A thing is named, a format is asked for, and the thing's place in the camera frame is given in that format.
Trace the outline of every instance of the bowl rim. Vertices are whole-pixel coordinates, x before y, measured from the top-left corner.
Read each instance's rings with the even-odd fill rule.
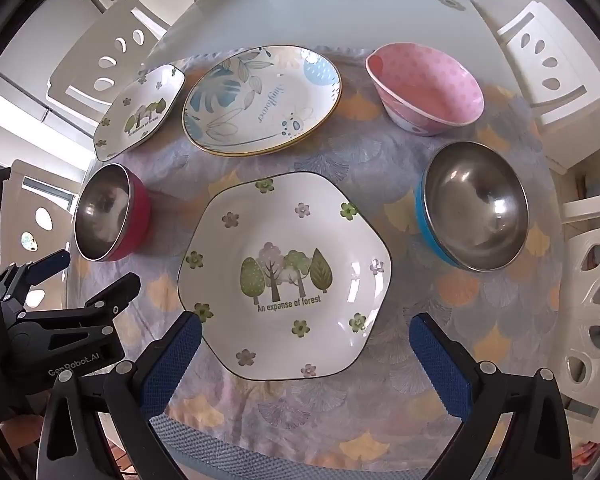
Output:
[[[393,45],[401,45],[401,44],[408,44],[408,45],[415,45],[415,46],[420,46],[422,48],[430,48],[433,51],[439,52],[440,54],[443,54],[444,56],[450,57],[451,59],[453,59],[456,63],[458,63],[459,66],[462,67],[462,69],[466,70],[466,72],[468,73],[469,76],[471,76],[471,78],[475,81],[475,83],[478,85],[478,90],[480,91],[480,101],[481,101],[481,106],[480,106],[480,113],[476,115],[475,118],[471,119],[470,121],[465,121],[464,123],[455,123],[452,121],[445,121],[444,119],[441,119],[439,117],[435,117],[427,112],[425,112],[424,110],[421,110],[420,108],[418,108],[417,106],[412,105],[410,102],[405,101],[405,99],[403,99],[402,97],[400,97],[397,93],[393,92],[391,89],[389,89],[384,83],[382,83],[373,73],[373,71],[371,70],[371,68],[369,67],[369,59],[371,59],[371,56],[375,56],[378,54],[378,52],[380,50],[382,50],[384,47],[387,46],[393,46]],[[482,88],[480,88],[480,84],[478,83],[478,80],[474,77],[474,75],[462,64],[460,63],[455,57],[450,56],[449,54],[447,54],[446,52],[443,52],[442,50],[438,50],[436,48],[433,48],[432,46],[428,46],[428,45],[423,45],[420,43],[413,43],[413,41],[394,41],[393,43],[387,43],[384,44],[383,46],[379,46],[378,48],[376,48],[371,54],[369,54],[366,59],[365,59],[365,67],[366,67],[366,72],[371,76],[371,79],[373,80],[374,83],[376,83],[380,88],[382,88],[382,90],[384,90],[385,92],[387,92],[391,97],[393,97],[394,99],[396,99],[400,104],[403,104],[407,107],[409,107],[411,110],[419,113],[420,115],[425,116],[427,119],[430,119],[432,121],[436,121],[437,123],[441,123],[441,124],[446,124],[447,126],[468,126],[469,124],[475,123],[475,121],[477,121],[480,116],[482,115],[482,113],[484,112],[484,93],[482,92]]]
[[[110,164],[104,164],[101,168],[98,168],[98,170],[91,175],[90,179],[87,181],[87,183],[84,185],[84,189],[82,190],[82,192],[80,193],[80,198],[78,199],[78,203],[75,207],[76,212],[80,209],[80,202],[82,201],[82,197],[84,196],[84,192],[86,191],[87,187],[89,186],[89,183],[95,178],[95,176],[100,173],[102,170],[104,170],[104,168],[108,168],[109,166],[117,166],[119,168],[122,169],[123,173],[125,174],[126,177],[126,186],[128,189],[128,195],[129,195],[129,200],[128,203],[126,205],[126,211],[125,211],[125,219],[122,221],[122,229],[120,229],[120,232],[118,233],[118,236],[116,237],[116,240],[113,242],[113,245],[109,248],[109,250],[104,253],[101,257],[99,258],[88,258],[87,256],[85,256],[85,254],[82,252],[82,249],[80,248],[80,243],[78,242],[78,235],[76,232],[76,226],[77,226],[77,218],[74,221],[74,239],[75,239],[75,246],[78,249],[78,252],[80,253],[80,256],[83,257],[85,260],[87,260],[88,262],[106,262],[107,259],[117,250],[117,248],[120,246],[120,244],[122,243],[122,240],[124,239],[126,232],[129,229],[129,212],[130,209],[132,208],[133,202],[134,202],[134,185],[133,185],[133,181],[131,180],[130,177],[130,170],[128,168],[126,168],[125,166],[123,166],[122,164],[119,164],[117,162],[112,162]]]
[[[449,146],[452,146],[453,144],[461,144],[461,143],[463,143],[463,144],[476,144],[477,146],[481,146],[482,148],[486,148],[491,153],[494,153],[495,155],[499,156],[511,168],[511,171],[515,175],[516,180],[518,181],[518,184],[520,185],[520,189],[522,190],[522,197],[525,200],[524,205],[525,205],[525,210],[526,210],[526,232],[525,232],[525,239],[522,240],[522,243],[520,244],[520,247],[518,248],[518,251],[516,252],[516,254],[514,256],[512,256],[511,259],[507,263],[505,263],[503,265],[500,265],[499,267],[493,267],[491,269],[480,269],[479,267],[472,267],[468,263],[460,260],[444,244],[442,244],[440,242],[440,238],[438,237],[438,234],[436,233],[436,230],[434,229],[433,223],[431,221],[431,216],[429,214],[429,207],[427,206],[427,200],[426,200],[426,197],[427,197],[427,195],[426,195],[426,184],[427,184],[427,177],[429,175],[429,170],[430,170],[430,168],[433,165],[433,161],[436,159],[436,157],[445,148],[448,148]],[[501,269],[504,269],[505,267],[509,266],[510,264],[512,264],[513,261],[515,261],[517,259],[517,257],[520,256],[520,253],[525,248],[526,239],[529,236],[529,200],[528,200],[528,198],[526,196],[525,187],[522,185],[522,181],[520,180],[520,177],[516,173],[516,170],[513,169],[512,165],[509,164],[509,162],[507,161],[507,159],[505,159],[496,150],[493,150],[492,148],[490,148],[486,144],[482,144],[481,142],[475,142],[474,140],[455,140],[453,142],[449,142],[448,144],[445,144],[444,146],[440,146],[435,151],[435,153],[433,154],[433,156],[431,157],[431,159],[427,163],[426,169],[422,173],[422,185],[421,185],[421,191],[420,192],[422,193],[422,208],[424,210],[424,217],[425,217],[425,220],[427,221],[427,227],[429,227],[431,235],[433,236],[434,240],[436,241],[436,243],[438,244],[438,246],[440,247],[440,249],[442,249],[444,251],[444,253],[451,260],[453,260],[459,267],[461,267],[462,269],[464,269],[464,270],[472,270],[473,272],[491,272],[493,270],[501,270]]]

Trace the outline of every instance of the stainless steel bowl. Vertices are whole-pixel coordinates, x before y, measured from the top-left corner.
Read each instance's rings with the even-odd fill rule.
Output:
[[[423,178],[427,223],[446,254],[467,270],[496,270],[522,250],[528,232],[525,191],[513,168],[476,142],[442,147]]]
[[[108,164],[88,181],[75,210],[75,240],[80,254],[106,261],[125,235],[130,181],[123,166]]]

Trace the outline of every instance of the white chair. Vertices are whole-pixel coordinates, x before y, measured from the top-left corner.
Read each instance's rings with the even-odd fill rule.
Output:
[[[0,272],[11,262],[25,264],[59,249],[70,239],[72,215],[48,198],[24,189],[25,177],[78,194],[80,184],[21,160],[14,160],[2,190],[0,212]],[[65,273],[32,288],[25,308],[57,310],[64,307]]]
[[[529,3],[497,34],[541,126],[600,99],[600,71],[545,4]]]
[[[599,216],[600,196],[562,206],[563,223]],[[600,442],[600,229],[567,241],[559,303],[549,367],[572,399],[565,408],[572,436]]]
[[[168,28],[138,0],[118,0],[56,67],[47,100],[97,126]]]

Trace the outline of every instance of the floral plate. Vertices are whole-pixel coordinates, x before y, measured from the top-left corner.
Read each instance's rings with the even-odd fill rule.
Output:
[[[184,74],[173,65],[162,65],[128,85],[96,128],[93,145],[105,162],[142,144],[160,127],[184,85]]]
[[[262,46],[207,72],[187,97],[182,124],[215,155],[270,153],[320,126],[340,93],[340,74],[327,58],[299,46]]]
[[[232,373],[322,377],[364,348],[391,268],[386,246],[337,187],[316,173],[286,173],[216,195],[178,293]]]

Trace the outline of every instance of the white wall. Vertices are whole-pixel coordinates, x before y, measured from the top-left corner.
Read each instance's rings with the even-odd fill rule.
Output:
[[[10,166],[16,158],[76,182],[84,178],[84,172],[75,166],[0,127],[0,164]]]
[[[46,83],[64,55],[101,15],[90,0],[47,0],[0,56],[2,74],[88,132],[95,128],[46,100]]]

